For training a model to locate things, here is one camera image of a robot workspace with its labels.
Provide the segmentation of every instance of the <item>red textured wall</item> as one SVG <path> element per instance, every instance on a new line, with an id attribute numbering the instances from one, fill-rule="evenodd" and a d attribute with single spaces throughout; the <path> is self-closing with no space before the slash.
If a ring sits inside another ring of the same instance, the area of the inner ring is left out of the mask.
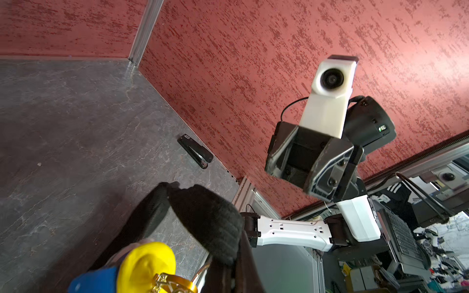
<path id="1" fill-rule="evenodd" d="M 315 199 L 268 177 L 266 150 L 320 61 L 359 56 L 354 94 L 373 96 L 396 124 L 398 138 L 362 164 L 366 178 L 469 128 L 468 21 L 463 0 L 167 0 L 141 71 L 285 216 Z"/>
<path id="2" fill-rule="evenodd" d="M 128 57 L 146 0 L 0 0 L 0 55 Z"/>

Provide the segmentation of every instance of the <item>gray marble floor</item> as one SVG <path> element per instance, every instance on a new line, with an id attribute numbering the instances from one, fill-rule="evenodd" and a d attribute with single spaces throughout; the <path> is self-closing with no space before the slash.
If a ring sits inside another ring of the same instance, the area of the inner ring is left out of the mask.
<path id="1" fill-rule="evenodd" d="M 176 141 L 190 128 L 126 61 L 0 61 L 0 292 L 63 292 L 159 182 L 232 200 L 214 159 Z M 177 274 L 204 254 L 170 212 L 154 233 Z"/>

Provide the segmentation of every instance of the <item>white stripe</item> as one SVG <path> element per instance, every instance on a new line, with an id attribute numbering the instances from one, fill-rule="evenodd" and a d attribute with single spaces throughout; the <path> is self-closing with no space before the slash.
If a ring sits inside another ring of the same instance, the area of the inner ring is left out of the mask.
<path id="1" fill-rule="evenodd" d="M 394 184 L 389 191 L 394 192 L 394 188 L 398 185 L 398 183 Z"/>
<path id="2" fill-rule="evenodd" d="M 401 186 L 402 186 L 402 184 L 399 183 L 399 185 L 397 186 L 397 188 L 396 188 L 396 190 L 394 191 L 394 193 L 396 193 L 396 192 L 399 190 L 399 188 L 401 188 Z"/>

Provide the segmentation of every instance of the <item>blue object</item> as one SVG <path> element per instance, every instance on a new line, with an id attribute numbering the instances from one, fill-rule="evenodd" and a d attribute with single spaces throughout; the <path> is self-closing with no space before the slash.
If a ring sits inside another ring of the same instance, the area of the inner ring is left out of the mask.
<path id="1" fill-rule="evenodd" d="M 103 268 L 76 277 L 68 293 L 115 293 L 118 267 Z"/>

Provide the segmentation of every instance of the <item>yellow object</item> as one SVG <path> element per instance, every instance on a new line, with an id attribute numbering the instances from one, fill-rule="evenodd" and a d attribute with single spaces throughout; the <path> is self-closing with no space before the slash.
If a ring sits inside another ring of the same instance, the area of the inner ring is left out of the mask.
<path id="1" fill-rule="evenodd" d="M 350 266 L 347 263 L 344 263 L 344 266 L 343 266 L 343 269 L 342 269 L 342 272 L 344 273 L 344 275 L 345 276 L 350 275 L 351 270 L 352 270 L 352 268 L 350 268 Z"/>
<path id="2" fill-rule="evenodd" d="M 161 242 L 143 244 L 129 252 L 122 262 L 117 276 L 117 293 L 151 292 L 155 275 L 161 273 L 176 273 L 173 251 Z"/>

